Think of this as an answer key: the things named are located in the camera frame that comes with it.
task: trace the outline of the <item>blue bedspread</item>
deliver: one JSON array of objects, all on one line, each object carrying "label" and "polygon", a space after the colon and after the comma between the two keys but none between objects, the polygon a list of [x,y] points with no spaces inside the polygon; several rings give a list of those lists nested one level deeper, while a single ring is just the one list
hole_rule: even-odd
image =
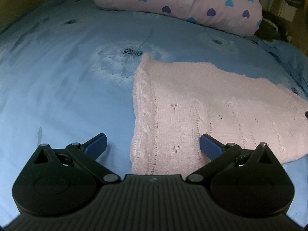
[{"label": "blue bedspread", "polygon": [[258,45],[275,57],[308,97],[308,57],[298,48],[278,40],[258,41]]},{"label": "blue bedspread", "polygon": [[[247,39],[161,15],[104,11],[92,0],[44,3],[0,35],[0,225],[18,215],[11,187],[40,143],[64,148],[105,133],[98,161],[122,177],[130,172],[132,82],[145,52],[267,78],[307,99],[279,55]],[[284,166],[296,188],[288,215],[305,225],[307,157]]]}]

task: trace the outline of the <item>pink blanket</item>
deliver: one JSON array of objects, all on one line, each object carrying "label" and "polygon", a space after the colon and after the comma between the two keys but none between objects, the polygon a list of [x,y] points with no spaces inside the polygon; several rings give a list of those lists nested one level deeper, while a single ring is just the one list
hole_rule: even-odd
[{"label": "pink blanket", "polygon": [[266,142],[281,163],[308,154],[308,102],[266,79],[225,72],[211,63],[161,63],[144,54],[134,76],[132,172],[182,174],[209,160],[208,133],[255,149]]}]

